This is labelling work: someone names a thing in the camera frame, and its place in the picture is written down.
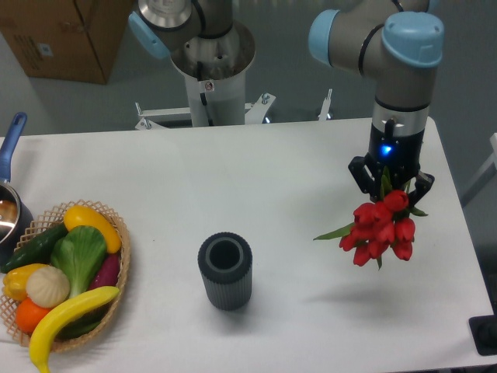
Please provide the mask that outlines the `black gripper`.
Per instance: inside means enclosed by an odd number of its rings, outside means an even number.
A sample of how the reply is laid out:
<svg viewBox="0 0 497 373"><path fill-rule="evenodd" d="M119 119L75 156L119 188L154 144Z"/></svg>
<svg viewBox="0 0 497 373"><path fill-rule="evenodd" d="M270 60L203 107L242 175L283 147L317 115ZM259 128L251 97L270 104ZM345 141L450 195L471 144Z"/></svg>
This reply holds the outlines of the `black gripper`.
<svg viewBox="0 0 497 373"><path fill-rule="evenodd" d="M408 193L408 206L414 207L431 190L435 177L419 172L419 156L424 130L409 136L390 136L374 125L370 129L370 142L365 156L355 156L348 169L361 192L371 200L381 199L381 178L388 168L391 181L407 183L415 177L414 190Z"/></svg>

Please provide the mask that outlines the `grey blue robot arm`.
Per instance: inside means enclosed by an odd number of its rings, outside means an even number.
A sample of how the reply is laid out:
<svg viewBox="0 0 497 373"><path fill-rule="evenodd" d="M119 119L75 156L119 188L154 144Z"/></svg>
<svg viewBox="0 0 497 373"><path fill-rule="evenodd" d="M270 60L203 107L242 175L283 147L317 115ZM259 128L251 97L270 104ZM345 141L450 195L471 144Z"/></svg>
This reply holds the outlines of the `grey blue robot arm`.
<svg viewBox="0 0 497 373"><path fill-rule="evenodd" d="M329 9L311 24L308 50L322 64L376 83L367 154L349 164L372 200L388 188L414 186L415 206L434 178L419 156L436 71L443 56L443 23L431 1L363 1L348 12ZM245 73L255 57L250 31L229 1L140 1L128 24L154 58L170 58L183 75L196 127L259 123L264 109L245 106Z"/></svg>

